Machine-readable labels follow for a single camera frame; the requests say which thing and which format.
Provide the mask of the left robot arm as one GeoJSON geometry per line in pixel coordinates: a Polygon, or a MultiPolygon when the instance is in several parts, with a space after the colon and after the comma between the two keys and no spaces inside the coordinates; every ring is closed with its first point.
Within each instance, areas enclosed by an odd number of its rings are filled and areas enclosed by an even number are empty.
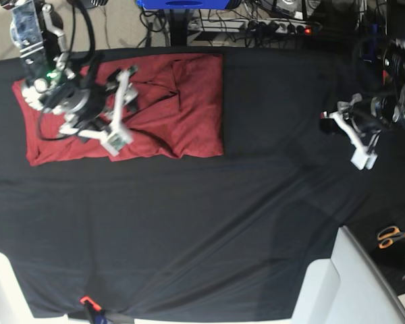
{"type": "Polygon", "coordinates": [[[405,1],[387,1],[384,34],[369,34],[354,46],[352,67],[358,72],[359,52],[367,42],[382,45],[383,87],[361,88],[349,101],[339,101],[333,111],[320,115],[326,134],[343,134],[354,147],[351,163],[372,169],[375,147],[383,132],[405,130],[405,1]]]}

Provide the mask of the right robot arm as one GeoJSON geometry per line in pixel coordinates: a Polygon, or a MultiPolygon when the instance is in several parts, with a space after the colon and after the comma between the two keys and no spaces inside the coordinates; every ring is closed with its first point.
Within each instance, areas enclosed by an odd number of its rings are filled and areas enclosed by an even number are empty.
{"type": "Polygon", "coordinates": [[[96,78],[103,55],[95,51],[91,19],[81,1],[72,1],[71,6],[81,12],[88,31],[88,52],[80,58],[73,56],[74,42],[66,38],[51,3],[0,1],[0,7],[11,13],[9,33],[24,68],[21,95],[39,112],[36,134],[41,140],[97,140],[117,156],[133,141],[124,111],[138,97],[130,81],[138,68],[118,68],[99,84],[96,78]]]}

